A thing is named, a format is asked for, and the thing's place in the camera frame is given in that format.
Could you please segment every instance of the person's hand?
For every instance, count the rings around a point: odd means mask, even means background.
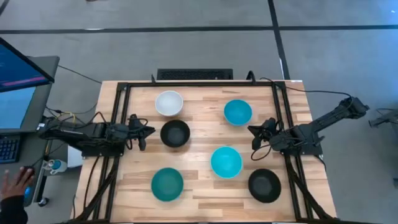
[[[24,168],[21,167],[19,172],[14,176],[14,180],[11,183],[8,183],[8,175],[9,171],[6,170],[4,176],[2,177],[2,188],[1,188],[1,200],[5,198],[13,197],[13,196],[20,196],[25,194],[25,189],[29,186],[34,179],[34,176],[30,176],[32,173],[32,169],[28,169],[23,176],[22,173]]]

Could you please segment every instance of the black bowl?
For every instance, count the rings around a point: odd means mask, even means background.
[[[165,123],[160,130],[160,138],[166,146],[180,147],[187,143],[191,132],[188,125],[181,120]]]
[[[258,169],[249,177],[250,194],[262,203],[271,203],[280,195],[280,181],[271,170]]]

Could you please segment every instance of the bowl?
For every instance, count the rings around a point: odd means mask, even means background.
[[[187,143],[191,132],[188,125],[181,120],[172,120],[165,123],[160,130],[160,139],[166,146],[180,147]]]
[[[252,116],[252,110],[244,100],[231,100],[224,107],[225,119],[235,126],[248,123]]]
[[[182,110],[184,100],[176,91],[164,91],[155,100],[155,108],[163,116],[175,116]]]
[[[249,191],[259,202],[274,202],[281,191],[279,178],[271,170],[255,170],[249,177]]]
[[[242,168],[242,157],[232,147],[219,147],[211,156],[211,169],[221,178],[230,179],[236,177]]]
[[[173,168],[163,168],[156,172],[150,183],[152,193],[163,202],[175,200],[181,195],[184,186],[182,175]]]

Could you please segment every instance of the sleeve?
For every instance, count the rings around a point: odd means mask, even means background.
[[[24,210],[24,196],[5,198],[0,202],[0,224],[26,224],[27,214]]]

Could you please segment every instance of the gray floor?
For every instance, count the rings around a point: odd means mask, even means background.
[[[398,24],[394,0],[277,0],[281,26]],[[174,26],[268,26],[263,0],[12,0],[2,29],[92,29]],[[323,134],[322,146],[338,216],[344,220],[396,223],[398,142],[391,126],[371,129],[375,108],[398,107],[398,30],[283,31],[291,79],[308,90],[347,91],[368,104],[365,118],[342,121]],[[26,55],[59,55],[60,64],[99,80],[145,80],[158,68],[233,68],[281,79],[272,31],[134,34],[2,35]],[[48,106],[84,111],[100,86],[61,68]],[[334,108],[338,95],[308,94],[314,118]],[[30,206],[29,223],[66,220],[78,172],[52,177],[45,195],[52,203]]]

